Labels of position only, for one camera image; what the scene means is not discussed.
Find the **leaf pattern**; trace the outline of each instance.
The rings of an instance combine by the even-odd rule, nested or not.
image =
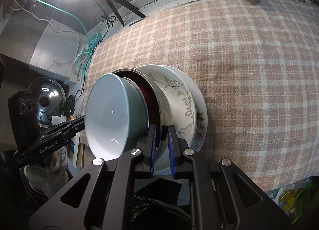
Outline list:
[[[163,82],[160,82],[160,81],[154,79],[154,77],[153,77],[153,75],[151,73],[148,73],[147,76],[149,78],[151,78],[151,80],[153,82],[158,82],[158,83],[160,83],[162,85],[165,85],[164,90],[167,90],[169,87],[172,87],[172,88],[178,90],[178,87],[184,86],[184,84],[182,84],[179,80],[177,81],[177,80],[173,79],[172,77],[168,76],[165,73],[163,73],[163,77],[164,77],[164,80],[165,80],[166,83],[163,83]]]
[[[181,130],[178,131],[179,134],[183,134],[183,137],[186,138],[187,134],[192,130],[193,123],[188,124],[186,127],[181,128]]]
[[[203,118],[204,112],[198,112],[197,111],[197,120],[198,121],[204,121],[205,118]],[[198,141],[202,140],[203,136],[202,133],[204,131],[205,126],[202,125],[202,123],[197,122],[197,128],[196,128],[196,134],[195,134],[195,139],[194,142],[191,145],[191,148],[198,147]]]
[[[181,130],[178,131],[178,133],[182,134],[184,138],[187,137],[188,133],[191,132],[192,127],[194,125],[194,113],[192,111],[192,98],[189,94],[189,92],[186,90],[186,93],[182,91],[181,87],[184,86],[183,83],[180,82],[180,79],[175,80],[172,77],[168,76],[167,74],[163,73],[163,78],[164,78],[164,82],[160,82],[156,79],[154,79],[153,75],[151,73],[148,73],[147,75],[149,78],[151,78],[151,80],[158,82],[162,85],[164,85],[164,90],[167,90],[169,87],[174,88],[176,90],[178,90],[177,92],[177,97],[183,96],[182,101],[184,102],[185,106],[186,106],[186,112],[184,114],[185,117],[189,117],[191,119],[193,119],[193,122],[188,124],[186,127],[181,128]]]

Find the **marble surface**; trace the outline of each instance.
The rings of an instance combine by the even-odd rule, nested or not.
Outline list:
[[[41,19],[47,16],[37,13]],[[15,12],[0,34],[0,53],[29,63],[47,22],[38,21],[24,11]]]
[[[70,30],[54,19],[51,19],[51,23],[56,31]],[[29,63],[70,78],[78,43],[79,38],[74,33],[55,33],[47,23]]]
[[[10,13],[6,13],[2,19],[0,19],[0,34],[3,31],[5,25],[7,24],[8,20],[10,19],[11,14]]]

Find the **pot lid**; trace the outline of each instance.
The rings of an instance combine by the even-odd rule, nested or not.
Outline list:
[[[34,80],[27,91],[35,92],[35,101],[38,104],[37,119],[40,127],[49,127],[49,119],[63,115],[60,103],[65,102],[65,94],[61,85],[54,79],[40,77]]]

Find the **green cable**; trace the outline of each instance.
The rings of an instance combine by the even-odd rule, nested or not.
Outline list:
[[[80,57],[81,55],[83,55],[83,54],[92,54],[92,53],[90,53],[90,52],[88,52],[88,51],[85,51],[85,52],[81,52],[81,53],[77,56],[77,58],[76,58],[76,65],[77,65],[77,67],[80,68],[80,69],[85,69],[85,66],[81,67],[81,65],[79,64],[79,57]]]
[[[89,51],[91,51],[91,46],[90,46],[89,37],[88,37],[88,35],[87,35],[87,30],[85,29],[83,23],[79,20],[79,18],[75,17],[75,16],[74,16],[73,14],[71,14],[71,13],[68,13],[68,12],[66,12],[66,11],[63,11],[63,10],[59,9],[58,7],[55,7],[55,6],[51,5],[51,4],[48,4],[48,3],[46,3],[46,2],[43,2],[43,1],[41,1],[41,0],[35,0],[35,1],[38,1],[38,2],[40,2],[40,3],[43,3],[43,4],[47,5],[47,6],[50,6],[50,7],[54,8],[55,10],[58,10],[58,11],[60,11],[60,12],[63,12],[63,13],[65,13],[65,14],[68,14],[68,15],[72,16],[73,18],[75,18],[75,19],[82,25],[82,27],[83,27],[83,29],[84,29],[85,36],[87,37],[87,45],[88,45]]]

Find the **glove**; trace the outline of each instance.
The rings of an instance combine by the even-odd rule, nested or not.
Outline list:
[[[23,172],[33,188],[51,198],[69,181],[68,174],[61,166],[62,161],[60,153],[53,153],[43,160],[45,167],[39,164],[27,165]]]

